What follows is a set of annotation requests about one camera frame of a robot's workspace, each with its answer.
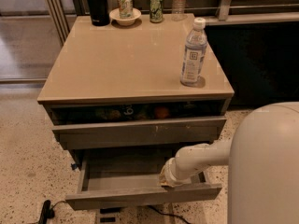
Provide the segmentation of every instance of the white bowl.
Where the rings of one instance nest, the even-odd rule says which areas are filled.
[[[114,9],[109,14],[112,20],[115,20],[120,26],[130,26],[134,24],[135,20],[141,16],[141,12],[138,9],[133,8],[133,17],[129,19],[121,19],[119,9]]]

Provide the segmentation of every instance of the terrazzo floor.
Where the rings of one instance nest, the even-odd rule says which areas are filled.
[[[0,20],[0,76],[47,75],[60,49],[53,27],[43,21],[23,20],[19,27],[13,20],[9,22]],[[45,34],[36,35],[45,28]],[[48,54],[41,51],[42,48],[35,49],[43,44]],[[38,84],[0,85],[1,224],[37,223],[45,200],[55,204],[64,200],[65,194],[77,191],[79,170],[71,169],[72,158],[56,142],[51,132],[52,123],[43,106],[36,101],[41,88]],[[232,138],[236,127],[250,111],[230,109],[221,139]],[[223,186],[216,200],[168,203],[156,208],[183,216],[192,224],[226,224],[228,168],[211,167],[208,176],[212,183]],[[94,224],[99,217],[111,216],[100,216],[98,210],[73,211],[67,203],[57,204],[54,210],[55,218],[48,220],[49,224]],[[114,216],[115,223],[120,224],[184,223],[178,218],[161,216],[148,207],[122,208]]]

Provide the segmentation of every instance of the black cylinder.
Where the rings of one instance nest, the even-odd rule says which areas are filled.
[[[87,0],[90,8],[92,24],[94,26],[105,26],[110,24],[107,0]]]

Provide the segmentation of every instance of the desk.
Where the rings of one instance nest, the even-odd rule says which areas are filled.
[[[78,17],[38,102],[58,142],[81,169],[74,209],[187,202],[215,198],[221,187],[196,176],[161,188],[166,158],[181,146],[217,139],[234,91],[210,46],[197,87],[179,81],[194,16],[105,27]],[[165,119],[157,109],[166,110]]]

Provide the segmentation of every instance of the open drawer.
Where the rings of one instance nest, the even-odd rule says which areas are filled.
[[[212,142],[218,139],[225,121],[224,116],[217,116],[70,124],[56,125],[53,132],[69,150]]]
[[[221,184],[210,184],[203,174],[181,187],[160,186],[159,173],[173,155],[166,147],[86,150],[78,193],[66,200],[74,210],[87,210],[215,199]]]

